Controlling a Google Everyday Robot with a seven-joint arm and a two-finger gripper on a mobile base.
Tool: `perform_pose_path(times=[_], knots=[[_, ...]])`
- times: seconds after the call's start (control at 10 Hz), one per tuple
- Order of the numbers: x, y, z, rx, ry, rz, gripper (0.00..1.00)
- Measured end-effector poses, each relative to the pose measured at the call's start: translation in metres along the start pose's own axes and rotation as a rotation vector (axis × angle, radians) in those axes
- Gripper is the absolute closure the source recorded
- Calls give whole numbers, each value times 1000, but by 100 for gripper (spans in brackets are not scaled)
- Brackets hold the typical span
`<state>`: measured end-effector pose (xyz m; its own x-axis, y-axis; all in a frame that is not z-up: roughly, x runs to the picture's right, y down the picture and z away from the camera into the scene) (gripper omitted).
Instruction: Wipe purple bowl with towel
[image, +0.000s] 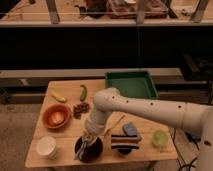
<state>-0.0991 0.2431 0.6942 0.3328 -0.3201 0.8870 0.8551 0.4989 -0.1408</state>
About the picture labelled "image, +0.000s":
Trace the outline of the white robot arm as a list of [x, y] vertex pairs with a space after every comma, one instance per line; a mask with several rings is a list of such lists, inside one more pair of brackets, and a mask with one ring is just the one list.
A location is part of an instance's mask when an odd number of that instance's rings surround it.
[[196, 171], [213, 171], [213, 106], [189, 102], [128, 98], [116, 88], [98, 91], [85, 121], [89, 135], [99, 136], [113, 112], [124, 112], [179, 128], [201, 137]]

